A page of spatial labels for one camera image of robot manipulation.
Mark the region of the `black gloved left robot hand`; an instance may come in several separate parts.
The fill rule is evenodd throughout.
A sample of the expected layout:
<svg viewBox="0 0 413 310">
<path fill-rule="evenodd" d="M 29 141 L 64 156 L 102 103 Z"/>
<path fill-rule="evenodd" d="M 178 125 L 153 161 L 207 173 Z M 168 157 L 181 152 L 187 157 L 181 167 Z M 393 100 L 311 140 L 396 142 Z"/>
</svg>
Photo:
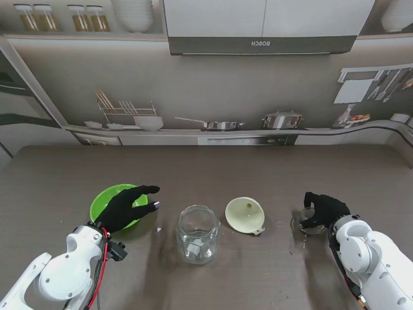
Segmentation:
<svg viewBox="0 0 413 310">
<path fill-rule="evenodd" d="M 146 205 L 134 207 L 133 203 L 142 195 L 156 194 L 160 187 L 156 185 L 141 185 L 124 189 L 115 195 L 103 212 L 94 220 L 94 223 L 106 229 L 109 233 L 116 233 L 124 229 L 134 220 L 140 220 L 147 214 L 159 208 L 159 202 L 148 202 Z"/>
</svg>

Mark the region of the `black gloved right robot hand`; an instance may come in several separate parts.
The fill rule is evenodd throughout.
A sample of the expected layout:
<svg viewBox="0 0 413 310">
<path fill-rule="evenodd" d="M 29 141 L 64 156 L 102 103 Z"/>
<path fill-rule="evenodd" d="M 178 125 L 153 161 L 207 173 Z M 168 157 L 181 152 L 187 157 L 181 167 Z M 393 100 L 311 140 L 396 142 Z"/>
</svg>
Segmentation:
<svg viewBox="0 0 413 310">
<path fill-rule="evenodd" d="M 306 192 L 304 197 L 304 208 L 314 206 L 314 214 L 311 218 L 300 222 L 303 229 L 325 226 L 329 228 L 343 216 L 350 215 L 350 210 L 345 203 L 325 194 Z"/>
</svg>

